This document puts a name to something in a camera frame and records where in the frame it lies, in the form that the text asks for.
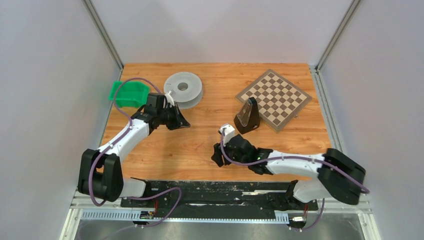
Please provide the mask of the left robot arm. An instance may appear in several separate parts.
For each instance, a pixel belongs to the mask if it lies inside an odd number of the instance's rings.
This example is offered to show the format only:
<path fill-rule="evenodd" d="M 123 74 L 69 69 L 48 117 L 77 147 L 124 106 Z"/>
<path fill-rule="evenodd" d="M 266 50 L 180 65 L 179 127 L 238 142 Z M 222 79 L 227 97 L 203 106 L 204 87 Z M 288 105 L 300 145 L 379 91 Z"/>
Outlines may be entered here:
<path fill-rule="evenodd" d="M 174 101 L 173 92 L 150 93 L 147 102 L 129 117 L 127 125 L 109 142 L 97 149 L 86 149 L 80 162 L 77 191 L 94 201 L 114 202 L 131 198 L 140 207 L 153 201 L 151 184 L 146 180 L 125 178 L 122 164 L 129 153 L 160 125 L 168 130 L 189 128 Z"/>

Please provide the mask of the grey cable spool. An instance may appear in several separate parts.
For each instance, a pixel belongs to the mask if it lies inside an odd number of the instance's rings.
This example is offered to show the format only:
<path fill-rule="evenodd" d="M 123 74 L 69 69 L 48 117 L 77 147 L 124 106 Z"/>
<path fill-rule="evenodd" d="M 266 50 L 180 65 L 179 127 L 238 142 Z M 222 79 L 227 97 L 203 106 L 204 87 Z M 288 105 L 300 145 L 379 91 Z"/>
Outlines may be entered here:
<path fill-rule="evenodd" d="M 171 91 L 171 96 L 180 109 L 190 109 L 196 106 L 203 97 L 201 79 L 192 72 L 177 72 L 168 77 L 163 85 L 165 93 Z"/>

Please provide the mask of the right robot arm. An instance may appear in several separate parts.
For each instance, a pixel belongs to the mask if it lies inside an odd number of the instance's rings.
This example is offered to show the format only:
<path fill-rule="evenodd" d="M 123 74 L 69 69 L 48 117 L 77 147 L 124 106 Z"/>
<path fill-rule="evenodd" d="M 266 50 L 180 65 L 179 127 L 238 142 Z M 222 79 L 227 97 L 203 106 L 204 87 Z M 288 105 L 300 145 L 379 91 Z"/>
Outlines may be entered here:
<path fill-rule="evenodd" d="M 357 205 L 362 194 L 369 194 L 364 179 L 366 170 L 335 148 L 324 153 L 294 154 L 255 147 L 240 134 L 214 144 L 211 160 L 219 167 L 230 164 L 245 166 L 258 175 L 297 175 L 285 191 L 286 204 L 298 209 L 312 200 L 334 198 Z"/>

